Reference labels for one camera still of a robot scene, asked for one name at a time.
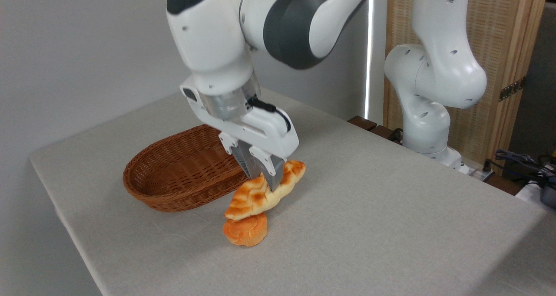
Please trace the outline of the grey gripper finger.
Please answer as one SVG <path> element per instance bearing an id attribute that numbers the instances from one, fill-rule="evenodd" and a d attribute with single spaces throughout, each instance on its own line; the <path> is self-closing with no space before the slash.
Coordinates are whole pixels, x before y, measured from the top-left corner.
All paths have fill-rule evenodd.
<path id="1" fill-rule="evenodd" d="M 256 146 L 250 147 L 249 152 L 255 161 L 255 173 L 257 175 L 262 174 L 268 187 L 274 192 L 282 181 L 285 159 L 272 155 Z"/>
<path id="2" fill-rule="evenodd" d="M 250 144 L 235 138 L 226 132 L 220 132 L 218 137 L 220 138 L 225 151 L 228 155 L 234 156 L 238 165 L 241 166 L 242 170 L 249 179 L 254 179 L 261 175 L 261 168 L 249 150 L 252 147 Z"/>

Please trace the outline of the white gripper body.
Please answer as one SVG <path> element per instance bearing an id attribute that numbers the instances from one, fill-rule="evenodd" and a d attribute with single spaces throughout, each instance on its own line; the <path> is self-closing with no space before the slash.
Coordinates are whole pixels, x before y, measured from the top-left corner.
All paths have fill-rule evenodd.
<path id="1" fill-rule="evenodd" d="M 209 114 L 193 84 L 182 84 L 180 89 L 203 123 L 285 160 L 297 149 L 299 139 L 295 128 L 280 108 L 253 97 L 246 102 L 246 114 L 224 120 Z"/>

